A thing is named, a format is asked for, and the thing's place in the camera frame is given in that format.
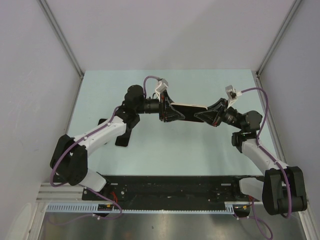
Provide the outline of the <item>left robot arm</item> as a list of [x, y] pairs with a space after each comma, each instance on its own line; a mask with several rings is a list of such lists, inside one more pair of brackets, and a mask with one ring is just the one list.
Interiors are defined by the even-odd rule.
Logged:
[[185, 119], [165, 93], [161, 93], [159, 99], [146, 99], [143, 88], [132, 85], [109, 119], [82, 135], [70, 137], [65, 134], [59, 138], [50, 161], [51, 185], [56, 187], [54, 175], [58, 174], [64, 183], [84, 186], [93, 190], [98, 199], [107, 199], [111, 188], [101, 174], [88, 168], [88, 157], [113, 138], [119, 145], [126, 145], [131, 130], [140, 121], [140, 114], [151, 113], [158, 113], [161, 120], [168, 122]]

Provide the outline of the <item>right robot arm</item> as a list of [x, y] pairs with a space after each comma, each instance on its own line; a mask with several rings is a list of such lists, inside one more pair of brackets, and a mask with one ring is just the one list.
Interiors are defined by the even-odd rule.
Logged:
[[302, 170], [289, 166], [274, 157], [260, 142], [258, 131], [261, 129], [262, 115], [251, 110], [239, 113], [228, 106], [221, 98], [206, 110], [194, 116], [213, 126], [221, 123], [238, 128], [231, 136], [231, 144], [249, 158], [264, 175], [263, 181], [247, 177], [230, 188], [231, 196], [242, 201], [248, 195], [263, 203], [270, 215], [289, 217], [293, 212], [305, 211], [308, 207], [307, 194]]

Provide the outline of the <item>bare phone silver edge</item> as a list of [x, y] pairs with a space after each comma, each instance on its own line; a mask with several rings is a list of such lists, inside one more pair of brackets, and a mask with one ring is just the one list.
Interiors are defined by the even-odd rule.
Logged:
[[118, 136], [115, 140], [115, 145], [126, 148], [129, 145], [130, 137], [130, 132], [126, 132], [123, 135]]

